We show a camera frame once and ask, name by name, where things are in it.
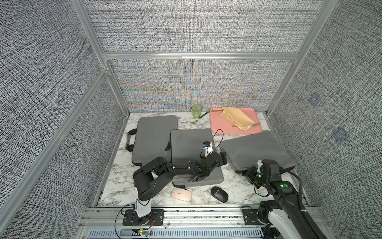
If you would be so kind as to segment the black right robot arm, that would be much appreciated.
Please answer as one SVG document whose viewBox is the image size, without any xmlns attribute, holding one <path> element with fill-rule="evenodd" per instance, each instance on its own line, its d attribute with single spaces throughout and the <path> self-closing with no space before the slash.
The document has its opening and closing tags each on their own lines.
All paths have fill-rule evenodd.
<svg viewBox="0 0 382 239">
<path fill-rule="evenodd" d="M 259 160 L 257 166 L 245 170 L 242 175 L 257 190 L 264 187 L 273 200 L 262 201 L 257 210 L 257 219 L 266 227 L 275 226 L 285 239 L 325 239 L 302 202 L 302 183 L 299 189 L 282 180 L 282 173 L 296 174 L 279 166 L 274 160 Z"/>
</svg>

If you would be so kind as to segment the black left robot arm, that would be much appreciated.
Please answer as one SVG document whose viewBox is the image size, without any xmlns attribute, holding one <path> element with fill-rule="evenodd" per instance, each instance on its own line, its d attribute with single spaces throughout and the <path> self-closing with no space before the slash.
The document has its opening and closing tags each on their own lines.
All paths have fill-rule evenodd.
<svg viewBox="0 0 382 239">
<path fill-rule="evenodd" d="M 227 164 L 226 154 L 211 152 L 201 160 L 177 165 L 157 157 L 133 173 L 133 183 L 138 196 L 135 212 L 139 219 L 151 214 L 151 202 L 175 177 L 189 182 L 199 182 L 217 168 Z"/>
</svg>

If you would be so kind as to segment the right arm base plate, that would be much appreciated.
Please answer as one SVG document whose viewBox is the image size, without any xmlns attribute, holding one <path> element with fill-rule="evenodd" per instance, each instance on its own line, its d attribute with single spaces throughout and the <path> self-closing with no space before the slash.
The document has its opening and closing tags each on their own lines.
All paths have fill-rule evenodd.
<svg viewBox="0 0 382 239">
<path fill-rule="evenodd" d="M 247 226 L 263 226 L 258 218 L 258 210 L 251 207 L 242 207 L 243 220 Z"/>
</svg>

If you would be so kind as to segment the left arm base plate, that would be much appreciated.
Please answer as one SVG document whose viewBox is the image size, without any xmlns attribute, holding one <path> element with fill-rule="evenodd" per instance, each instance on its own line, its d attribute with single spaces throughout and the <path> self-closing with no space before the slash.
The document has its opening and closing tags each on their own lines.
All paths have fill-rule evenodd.
<svg viewBox="0 0 382 239">
<path fill-rule="evenodd" d="M 123 214 L 123 226 L 162 226 L 164 220 L 164 210 L 152 210 L 148 215 L 139 218 L 135 210 L 125 210 Z"/>
</svg>

